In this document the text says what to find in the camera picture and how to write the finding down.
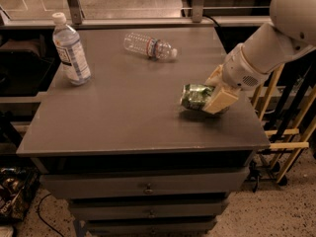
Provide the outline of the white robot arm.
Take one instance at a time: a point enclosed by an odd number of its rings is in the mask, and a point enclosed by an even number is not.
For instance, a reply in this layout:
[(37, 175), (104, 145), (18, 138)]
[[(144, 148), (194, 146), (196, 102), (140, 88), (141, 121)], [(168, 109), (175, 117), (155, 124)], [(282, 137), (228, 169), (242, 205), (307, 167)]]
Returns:
[(205, 112), (226, 109), (240, 91), (258, 87), (278, 67), (316, 48), (316, 0), (272, 0), (270, 18), (207, 78), (205, 84), (214, 91), (202, 107)]

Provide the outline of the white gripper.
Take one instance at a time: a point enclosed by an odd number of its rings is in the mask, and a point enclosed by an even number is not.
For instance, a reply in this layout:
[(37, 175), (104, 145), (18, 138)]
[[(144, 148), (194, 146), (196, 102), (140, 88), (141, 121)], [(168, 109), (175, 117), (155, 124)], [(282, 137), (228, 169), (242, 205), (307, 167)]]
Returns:
[(221, 112), (238, 101), (240, 90), (236, 88), (250, 91), (269, 78), (269, 74), (262, 74), (249, 64), (242, 46), (237, 44), (226, 55), (223, 68), (218, 65), (206, 79), (205, 84), (211, 86), (212, 93), (202, 107), (204, 112), (212, 115)]

